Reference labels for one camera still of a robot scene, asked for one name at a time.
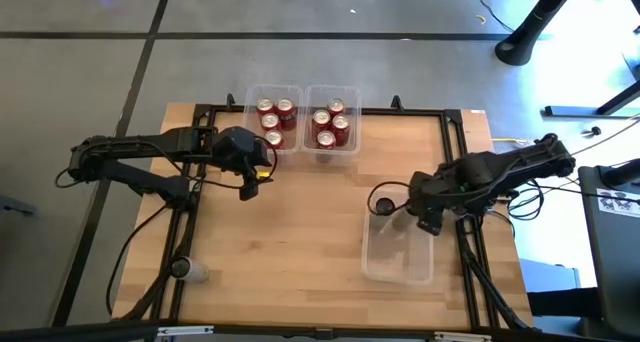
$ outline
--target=can lid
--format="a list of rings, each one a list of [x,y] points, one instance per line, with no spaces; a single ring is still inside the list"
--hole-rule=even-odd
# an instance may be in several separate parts
[[[334,98],[329,101],[329,110],[332,112],[342,112],[344,109],[344,102],[340,98]]]
[[[274,146],[277,146],[282,142],[282,133],[280,131],[269,131],[264,134],[264,138]]]
[[[268,111],[273,108],[273,102],[268,98],[262,98],[258,100],[257,108],[259,111]]]
[[[317,110],[313,114],[313,120],[317,124],[327,124],[331,120],[331,115],[329,115],[329,112],[327,112],[325,110]]]
[[[333,126],[337,129],[345,129],[349,127],[349,119],[345,115],[337,115],[333,117]]]
[[[336,136],[331,131],[322,131],[318,133],[318,143],[321,146],[331,146],[336,142]]]
[[[278,101],[278,109],[280,111],[289,111],[293,109],[293,102],[291,102],[291,100],[288,98],[283,98]]]
[[[173,278],[182,278],[189,273],[191,263],[186,257],[179,257],[171,264],[171,276]]]
[[[267,128],[275,127],[278,125],[278,116],[274,113],[267,113],[262,116],[262,125]]]

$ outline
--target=plastic bin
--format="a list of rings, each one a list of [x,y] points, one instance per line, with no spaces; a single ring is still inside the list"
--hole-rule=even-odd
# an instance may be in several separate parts
[[[298,86],[278,86],[278,85],[255,85],[247,91],[247,97],[244,105],[244,115],[242,119],[243,126],[258,136],[264,136],[265,131],[260,125],[260,115],[256,109],[259,99],[269,98],[274,103],[278,103],[280,99],[288,98],[296,106],[296,128],[290,131],[281,131],[284,138],[284,145],[277,150],[278,163],[286,161],[287,157],[295,153],[300,148],[301,133],[299,129],[302,126],[301,121],[301,105],[303,104],[302,89]]]
[[[332,99],[341,99],[346,107],[345,115],[349,118],[349,140],[344,146],[336,146],[332,150],[318,149],[317,140],[312,132],[311,119],[319,109],[326,109]],[[300,111],[302,140],[300,150],[310,155],[316,163],[328,165],[345,165],[353,161],[360,151],[360,127],[362,123],[362,100],[360,91],[349,86],[309,86],[305,91],[304,105]]]
[[[378,189],[371,204],[382,197],[396,206],[407,201],[407,191]],[[398,223],[398,214],[402,223]],[[418,218],[398,211],[391,216],[365,212],[362,272],[370,279],[407,285],[425,285],[433,278],[433,236],[417,227]]]

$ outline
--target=tripod leg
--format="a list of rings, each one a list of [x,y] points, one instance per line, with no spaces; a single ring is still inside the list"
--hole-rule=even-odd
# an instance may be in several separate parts
[[[527,18],[509,37],[498,43],[496,57],[508,65],[524,66],[531,59],[531,52],[542,30],[551,22],[567,0],[540,0]]]

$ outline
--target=concrete floor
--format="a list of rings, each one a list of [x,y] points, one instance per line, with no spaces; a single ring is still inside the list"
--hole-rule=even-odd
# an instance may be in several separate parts
[[[516,27],[537,0],[486,1]],[[618,35],[605,31],[636,26],[629,26],[629,19],[611,23],[607,3],[624,1],[570,0],[545,31],[553,38],[539,41],[523,67],[498,61],[495,42],[157,41],[128,133],[156,133],[169,102],[221,103],[231,92],[242,103],[251,85],[272,83],[353,85],[365,106],[387,106],[398,94],[407,107],[484,109],[496,137],[556,132],[569,138],[594,122],[546,120],[542,106],[596,106],[634,82]],[[0,32],[147,32],[157,4],[0,0]],[[487,16],[487,23],[476,15]],[[160,31],[505,33],[477,0],[169,0]],[[0,214],[0,329],[49,323],[93,190],[93,185],[58,190],[53,177],[68,163],[72,145],[113,133],[143,43],[0,39],[0,194],[40,209],[34,218]],[[622,124],[598,125],[606,134]],[[628,135],[637,137],[637,129]],[[575,150],[589,141],[567,143]],[[619,151],[585,154],[579,162],[633,157],[625,155],[628,148]],[[593,284],[579,197],[554,194],[556,202],[549,199],[538,220],[516,222],[520,256],[578,267]],[[112,186],[70,323],[108,319],[104,290],[139,200],[126,187]],[[575,211],[575,218],[557,223],[553,216],[559,208]],[[556,236],[555,247],[540,249],[536,241],[550,235]]]

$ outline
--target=soda can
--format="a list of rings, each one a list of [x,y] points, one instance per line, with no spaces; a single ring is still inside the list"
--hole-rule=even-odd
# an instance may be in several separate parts
[[[345,115],[337,115],[331,121],[331,132],[336,137],[336,146],[344,146],[349,142],[349,119]]]
[[[329,101],[327,105],[327,109],[329,110],[329,114],[331,114],[331,118],[344,113],[345,110],[344,102],[340,98],[334,98]]]
[[[209,269],[189,257],[178,257],[171,264],[171,276],[185,282],[204,282],[209,278]]]
[[[331,127],[331,115],[325,110],[317,110],[313,113],[311,119],[311,131],[313,136],[317,136],[318,133],[326,131]]]
[[[333,149],[336,146],[336,136],[331,131],[321,131],[318,133],[318,149]]]
[[[262,125],[262,129],[265,131],[280,129],[280,119],[278,119],[278,116],[276,116],[275,113],[267,113],[262,116],[260,124]]]
[[[269,141],[275,149],[281,149],[282,146],[284,146],[284,138],[282,138],[280,131],[271,130],[264,134],[264,138]]]
[[[256,103],[256,110],[258,111],[258,115],[262,118],[262,116],[267,113],[275,113],[275,106],[273,102],[268,98],[261,98]]]
[[[288,98],[283,98],[276,105],[276,114],[280,117],[282,129],[290,131],[296,128],[296,106]]]

